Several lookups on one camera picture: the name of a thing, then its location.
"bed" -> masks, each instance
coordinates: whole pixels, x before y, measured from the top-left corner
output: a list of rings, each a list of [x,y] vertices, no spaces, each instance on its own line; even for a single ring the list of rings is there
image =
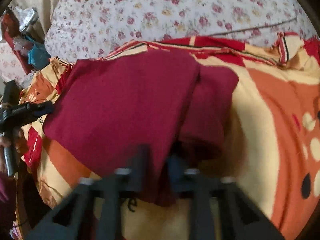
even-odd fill
[[[289,35],[283,34],[283,31],[289,32]],[[207,173],[217,170],[220,176],[237,177],[242,189],[281,230],[284,230],[282,233],[286,235],[286,238],[293,240],[311,217],[320,194],[319,188],[315,186],[318,185],[315,180],[318,181],[320,177],[317,166],[319,120],[317,119],[317,108],[309,104],[310,101],[316,100],[318,92],[312,90],[312,96],[310,94],[310,97],[306,97],[308,103],[304,103],[301,96],[295,97],[295,86],[303,87],[311,84],[314,89],[318,85],[316,81],[319,74],[317,70],[318,43],[315,37],[317,32],[296,0],[59,0],[52,15],[51,26],[44,39],[47,51],[52,56],[59,58],[53,59],[46,69],[34,77],[31,86],[22,94],[21,102],[57,100],[69,72],[72,71],[72,62],[77,59],[101,58],[107,60],[109,53],[111,56],[122,51],[131,53],[132,41],[130,40],[132,39],[141,41],[145,45],[144,48],[155,49],[160,45],[152,41],[165,40],[168,44],[179,43],[181,41],[176,38],[183,37],[188,41],[189,46],[197,47],[195,45],[196,36],[201,35],[239,40],[246,43],[244,51],[268,60],[277,60],[280,63],[288,62],[289,58],[282,62],[283,59],[278,52],[272,55],[272,51],[267,48],[275,44],[280,51],[282,40],[287,39],[288,44],[291,42],[290,44],[294,45],[291,47],[291,62],[297,58],[298,62],[305,59],[304,63],[296,69],[290,67],[289,64],[287,68],[290,70],[285,67],[281,69],[273,65],[272,67],[270,64],[267,66],[246,65],[248,70],[231,66],[239,75],[240,83],[234,94],[230,123],[227,127],[226,152],[235,158],[236,156],[232,153],[235,149],[241,149],[240,152],[243,151],[245,155],[250,155],[253,159],[252,162],[246,163],[248,166],[240,165],[239,167],[225,157],[220,162],[226,164],[229,170],[223,169],[222,165],[216,162],[202,164],[202,170]],[[228,66],[224,60],[215,60],[216,65]],[[203,61],[203,64],[211,65],[212,63]],[[301,75],[302,80],[297,79],[296,74],[299,77]],[[298,113],[288,114],[288,111],[285,118],[280,120],[275,120],[270,110],[270,102],[263,97],[270,95],[269,84],[273,84],[275,80],[281,83],[278,84],[278,87],[284,85],[284,88],[288,89],[288,94],[293,101],[295,100],[298,108]],[[275,102],[280,104],[282,100],[284,99],[278,98]],[[286,189],[283,193],[297,194],[298,197],[301,197],[299,190],[302,191],[302,185],[307,184],[310,190],[306,199],[312,204],[305,213],[300,213],[303,217],[302,222],[290,223],[290,220],[287,220],[284,226],[282,218],[286,210],[282,210],[282,207],[288,203],[286,202],[288,198],[282,196],[281,201],[274,205],[275,191],[278,187],[278,167],[284,165],[277,155],[275,145],[277,145],[276,137],[279,131],[275,130],[277,126],[287,122],[287,119],[290,119],[288,121],[290,129],[285,131],[291,134],[294,130],[294,135],[290,135],[290,138],[294,141],[293,144],[298,146],[293,150],[297,156],[294,160],[295,166],[286,167],[288,173],[284,173],[289,174],[289,177],[282,180],[284,184],[295,181],[295,192]],[[33,149],[25,155],[25,161],[32,173],[36,174],[37,187],[42,200],[50,207],[54,207],[68,195],[79,177],[94,179],[100,177],[77,161],[59,142],[47,138],[42,131],[42,123],[43,120],[24,128]],[[296,135],[296,130],[301,131],[302,137]],[[33,155],[38,156],[37,162],[31,161],[30,157]],[[312,162],[310,174],[306,170],[306,167],[310,166],[307,160]],[[246,167],[249,173],[242,173],[243,167]],[[296,171],[292,169],[293,167],[297,169],[297,174],[294,179],[292,177],[290,180],[290,176]],[[95,214],[97,218],[99,217],[99,205],[101,203],[97,204]],[[182,230],[177,236],[174,235],[174,229],[175,227],[186,227],[187,222],[184,215],[187,206],[188,203],[179,202],[165,209],[140,202],[136,210],[140,219],[135,219],[136,217],[124,207],[128,221],[135,225],[127,227],[125,237],[128,240],[170,239],[170,237],[185,239],[186,235]],[[274,218],[274,211],[277,208],[282,211]],[[146,230],[143,227],[145,221],[149,221],[159,234],[154,235]]]

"clear plastic bag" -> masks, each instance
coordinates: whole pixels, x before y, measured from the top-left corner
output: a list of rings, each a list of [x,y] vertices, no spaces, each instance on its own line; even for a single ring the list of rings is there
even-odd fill
[[[33,43],[31,41],[27,41],[19,36],[13,38],[13,50],[20,51],[21,55],[27,57],[28,52],[33,48]]]

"maroon sleeve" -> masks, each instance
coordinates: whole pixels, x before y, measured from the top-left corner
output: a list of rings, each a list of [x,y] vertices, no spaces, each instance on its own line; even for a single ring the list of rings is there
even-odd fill
[[[0,225],[6,229],[12,228],[16,220],[16,182],[0,172]]]

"blue plastic bag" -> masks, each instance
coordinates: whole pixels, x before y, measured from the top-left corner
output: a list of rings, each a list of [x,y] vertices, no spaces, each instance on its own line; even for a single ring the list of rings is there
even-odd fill
[[[43,44],[34,41],[29,36],[25,36],[25,38],[34,44],[28,52],[28,63],[32,64],[37,70],[43,69],[49,64],[50,54],[46,51]]]

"polka dot pattern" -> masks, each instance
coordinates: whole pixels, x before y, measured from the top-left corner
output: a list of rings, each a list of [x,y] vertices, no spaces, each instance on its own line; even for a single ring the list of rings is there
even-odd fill
[[[310,179],[310,173],[308,173],[302,181],[301,195],[304,199],[307,199],[310,196],[310,192],[311,192],[311,179]]]
[[[312,131],[316,126],[316,120],[314,120],[309,112],[306,112],[302,117],[303,127],[308,131]]]
[[[310,151],[313,158],[318,162],[320,161],[320,141],[318,138],[313,138],[310,142]]]
[[[315,197],[320,196],[320,170],[317,172],[315,180],[313,182],[313,193]]]
[[[308,159],[308,149],[304,144],[302,144],[302,150],[303,150],[304,157],[307,160]]]

